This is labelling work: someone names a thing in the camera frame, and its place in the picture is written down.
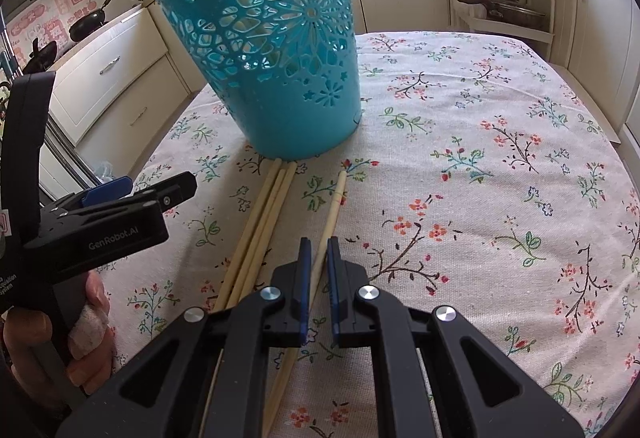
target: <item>drawer handle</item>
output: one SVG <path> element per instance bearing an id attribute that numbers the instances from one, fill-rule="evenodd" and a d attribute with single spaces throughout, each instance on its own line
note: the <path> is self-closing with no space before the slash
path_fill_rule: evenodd
<path id="1" fill-rule="evenodd" d="M 100 70 L 100 75 L 103 75 L 105 72 L 108 72 L 113 66 L 120 60 L 120 56 L 117 56 L 116 59 L 111 61 L 107 66 L 105 66 L 102 70 Z"/>
<path id="2" fill-rule="evenodd" d="M 140 117 L 142 117 L 142 115 L 144 115 L 147 110 L 148 110 L 148 107 L 145 106 L 145 109 L 140 111 L 140 115 L 138 115 L 136 119 L 132 123 L 130 123 L 129 126 L 133 126 L 135 123 L 137 123 L 140 120 Z"/>

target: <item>kitchen wall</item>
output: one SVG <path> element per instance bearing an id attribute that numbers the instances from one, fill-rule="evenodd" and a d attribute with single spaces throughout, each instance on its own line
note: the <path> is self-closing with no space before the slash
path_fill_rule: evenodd
<path id="1" fill-rule="evenodd" d="M 74 45 L 69 38 L 69 27 L 79 18 L 98 9 L 104 0 L 37 0 L 20 12 L 7 25 L 9 38 L 20 66 L 29 60 L 31 44 L 38 38 L 42 48 L 49 41 L 58 43 L 58 53 Z M 105 9 L 107 21 L 131 7 L 130 0 L 113 0 Z"/>

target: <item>finger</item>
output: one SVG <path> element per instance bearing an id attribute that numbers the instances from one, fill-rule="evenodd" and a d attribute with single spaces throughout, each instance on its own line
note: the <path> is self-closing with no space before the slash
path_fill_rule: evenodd
<path id="1" fill-rule="evenodd" d="M 111 376 L 111 357 L 102 365 L 100 371 L 96 373 L 89 381 L 84 383 L 82 387 L 86 394 L 94 394 L 102 385 L 109 380 Z"/>
<path id="2" fill-rule="evenodd" d="M 111 305 L 109 298 L 104 293 L 104 283 L 100 274 L 90 271 L 86 278 L 86 298 L 95 307 L 101 308 L 102 311 L 109 315 Z"/>
<path id="3" fill-rule="evenodd" d="M 107 328 L 98 347 L 80 360 L 72 360 L 66 373 L 75 386 L 82 386 L 95 376 L 104 363 L 113 356 L 113 330 Z"/>
<path id="4" fill-rule="evenodd" d="M 9 310 L 4 323 L 4 344 L 19 373 L 18 381 L 23 388 L 44 388 L 49 383 L 30 348 L 49 341 L 51 333 L 51 321 L 43 312 L 24 308 Z"/>

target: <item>frying pan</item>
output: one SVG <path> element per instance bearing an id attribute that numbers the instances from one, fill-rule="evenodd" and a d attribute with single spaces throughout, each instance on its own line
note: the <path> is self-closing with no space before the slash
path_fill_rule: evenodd
<path id="1" fill-rule="evenodd" d="M 33 52 L 31 59 L 22 69 L 22 73 L 46 72 L 56 60 L 58 45 L 55 41 L 47 43 L 42 50 L 38 49 L 38 38 L 33 40 Z"/>
<path id="2" fill-rule="evenodd" d="M 104 8 L 109 5 L 109 3 L 111 3 L 111 0 L 105 0 L 97 11 L 90 12 L 71 25 L 71 28 L 69 28 L 69 36 L 71 39 L 78 43 L 104 25 L 106 18 Z"/>

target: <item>kitchen counter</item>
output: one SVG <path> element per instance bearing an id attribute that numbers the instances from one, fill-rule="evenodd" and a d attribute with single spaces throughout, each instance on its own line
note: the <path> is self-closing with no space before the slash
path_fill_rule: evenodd
<path id="1" fill-rule="evenodd" d="M 53 63 L 53 66 L 51 66 L 51 68 L 49 68 L 49 70 L 51 72 L 56 72 L 57 70 L 60 69 L 60 67 L 62 67 L 62 65 L 65 62 L 69 61 L 75 54 L 80 52 L 80 50 L 82 50 L 85 46 L 87 46 L 93 40 L 95 40 L 96 38 L 98 38 L 99 36 L 104 34 L 106 31 L 110 30 L 110 28 L 113 28 L 114 25 L 117 25 L 119 23 L 123 23 L 123 22 L 131 19 L 136 14 L 139 14 L 140 11 L 142 11 L 142 10 L 143 10 L 142 6 L 136 5 L 132 9 L 129 9 L 127 12 L 123 12 L 117 18 L 114 18 L 110 22 L 102 25 L 98 30 L 96 30 L 95 32 L 92 32 L 90 35 L 88 35 L 86 38 L 84 38 L 84 40 L 82 40 L 82 41 L 80 41 L 80 43 L 76 44 L 71 50 L 69 50 L 68 52 L 65 52 L 65 54 L 60 59 L 58 59 L 55 63 Z"/>

